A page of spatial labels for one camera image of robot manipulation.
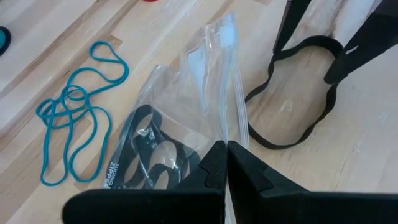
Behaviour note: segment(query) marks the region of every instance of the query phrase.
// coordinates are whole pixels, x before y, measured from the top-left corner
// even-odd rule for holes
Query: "wood grain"
[[[329,35],[346,44],[380,0],[313,0],[285,48],[311,35]],[[112,43],[129,64],[128,79],[91,99],[112,116],[107,165],[121,125],[155,65],[179,65],[179,54],[203,25],[234,11],[239,30],[239,65],[247,94],[267,78],[267,66],[285,1],[277,0],[2,0],[0,26],[13,34],[0,57],[0,223],[60,223],[63,204],[86,189],[101,187],[68,178],[58,187],[40,184],[45,126],[36,106],[57,96],[80,66],[94,66],[117,77],[121,67],[92,61],[88,47],[98,39]],[[109,57],[108,49],[96,54]],[[310,190],[398,192],[398,47],[353,72],[338,87],[335,109],[299,146],[264,149],[251,140],[251,151]],[[269,88],[247,107],[249,121],[269,140],[286,144],[299,138],[325,106],[323,76],[332,63],[323,49],[309,47],[277,62]],[[85,88],[103,82],[94,75],[76,79]],[[98,113],[97,138],[77,157],[75,169],[90,176],[108,127]],[[90,135],[87,117],[75,127],[73,151]],[[46,178],[63,174],[67,130],[53,134]]]

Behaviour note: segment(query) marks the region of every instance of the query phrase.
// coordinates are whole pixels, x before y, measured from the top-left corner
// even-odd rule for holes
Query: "plastic packaging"
[[[229,14],[197,31],[180,55],[178,71],[153,69],[124,122],[104,187],[169,189],[215,141],[249,147],[236,44]]]

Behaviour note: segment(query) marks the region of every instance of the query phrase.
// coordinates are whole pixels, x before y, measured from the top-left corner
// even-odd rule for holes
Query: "black object in bag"
[[[140,122],[149,115],[152,115],[152,120],[145,130],[150,131],[150,134],[139,134],[134,137],[134,133],[137,131]],[[171,138],[161,130],[162,115],[151,105],[142,105],[138,107],[131,114],[131,117],[132,120],[129,124],[123,147],[120,153],[115,153],[113,155],[108,165],[107,178],[105,180],[107,188],[133,189],[144,181],[142,189],[153,189],[163,172],[166,172],[169,177],[167,188],[170,189],[175,187],[185,177],[188,169],[193,170],[193,168],[199,164],[200,156],[195,150]],[[171,168],[164,164],[157,163],[149,168],[150,160],[155,150],[155,147],[152,146],[154,144],[162,144],[163,142],[170,142],[175,146],[177,152],[175,166]],[[129,180],[124,181],[124,176],[136,157],[140,159],[141,164],[134,175]]]
[[[323,120],[334,108],[338,84],[352,71],[398,44],[398,1],[383,0],[345,47],[331,37],[318,35],[303,40],[291,49],[282,50],[299,24],[310,2],[311,0],[289,0],[287,2],[285,14],[274,46],[274,55],[268,66],[268,79],[262,85],[253,89],[247,95],[245,102],[247,103],[251,98],[267,88],[274,73],[274,63],[276,61],[291,57],[305,47],[317,46],[329,50],[335,57],[324,77],[324,81],[327,84],[331,84],[326,95],[326,106],[319,118],[293,144],[273,144],[263,138],[248,123],[250,136],[268,149],[287,149],[306,140],[317,123]]]

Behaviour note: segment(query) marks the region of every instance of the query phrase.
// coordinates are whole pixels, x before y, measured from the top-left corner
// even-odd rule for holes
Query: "wooden table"
[[[313,0],[287,47],[314,34],[332,35],[346,44],[378,0]],[[90,65],[119,75],[121,68],[94,62],[88,47],[98,39],[113,44],[131,67],[126,82],[95,96],[114,128],[107,158],[121,124],[154,65],[171,64],[199,27],[236,11],[239,64],[244,91],[263,82],[282,19],[285,0],[2,0],[0,25],[13,40],[0,58],[0,223],[56,223],[63,204],[82,190],[99,187],[102,173],[84,185],[68,178],[57,187],[40,184],[45,126],[34,110],[59,94],[71,71]],[[99,54],[109,52],[99,49]],[[335,109],[301,145],[272,151],[251,141],[250,150],[310,190],[398,192],[398,47],[353,72],[338,87]],[[269,89],[248,105],[250,122],[275,143],[293,142],[324,107],[323,75],[330,53],[307,48],[277,62]],[[87,75],[87,88],[101,82]],[[99,115],[100,133],[106,122]],[[92,120],[75,127],[73,144],[91,133]],[[50,144],[47,178],[63,174],[62,149],[68,130]],[[96,138],[76,160],[82,175],[92,173],[102,139]]]

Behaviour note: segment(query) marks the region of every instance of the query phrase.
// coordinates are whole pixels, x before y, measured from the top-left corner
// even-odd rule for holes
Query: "black strap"
[[[140,122],[146,117],[152,115],[148,127],[142,130],[136,137],[133,137],[137,131]],[[160,175],[167,172],[169,181],[167,188],[175,187],[185,177],[188,166],[193,170],[200,162],[200,156],[195,150],[171,138],[168,134],[160,130],[162,125],[162,115],[150,105],[142,105],[132,113],[132,121],[128,129],[127,136],[123,143],[121,153],[115,152],[109,163],[107,175],[115,173],[107,179],[108,187],[111,189],[133,189],[136,188],[143,180],[143,189],[153,189]],[[175,164],[171,168],[164,164],[155,164],[149,168],[150,159],[156,147],[163,142],[171,142],[175,146],[177,153]],[[124,181],[124,176],[133,160],[139,156],[139,164],[134,175]]]
[[[274,53],[274,56],[272,56],[272,59],[269,63],[268,66],[268,79],[260,86],[257,88],[253,89],[245,98],[245,102],[247,103],[251,98],[254,96],[260,94],[262,91],[264,91],[268,84],[269,81],[272,78],[272,75],[274,74],[274,64],[275,62],[279,60],[286,59],[288,57],[291,57],[295,55],[297,52],[299,52],[301,49],[309,46],[317,46],[317,47],[323,47],[324,49],[329,50],[335,58],[337,58],[338,54],[343,50],[343,46],[335,39],[332,39],[330,37],[318,35],[318,36],[313,36],[309,37],[303,42],[299,43],[297,46],[292,47],[291,49],[287,50],[282,50]],[[254,128],[248,123],[249,126],[249,134],[252,138],[254,138],[259,144],[262,146],[268,148],[268,149],[287,149],[293,146],[296,146],[306,140],[309,135],[311,134],[312,130],[314,127],[321,121],[323,120],[326,115],[333,109],[336,103],[336,91],[337,91],[337,86],[339,83],[333,84],[330,89],[328,90],[328,93],[326,94],[326,106],[325,109],[323,110],[323,113],[319,116],[319,118],[312,123],[302,134],[301,138],[293,143],[293,144],[286,144],[286,145],[276,145],[265,138],[263,138]]]

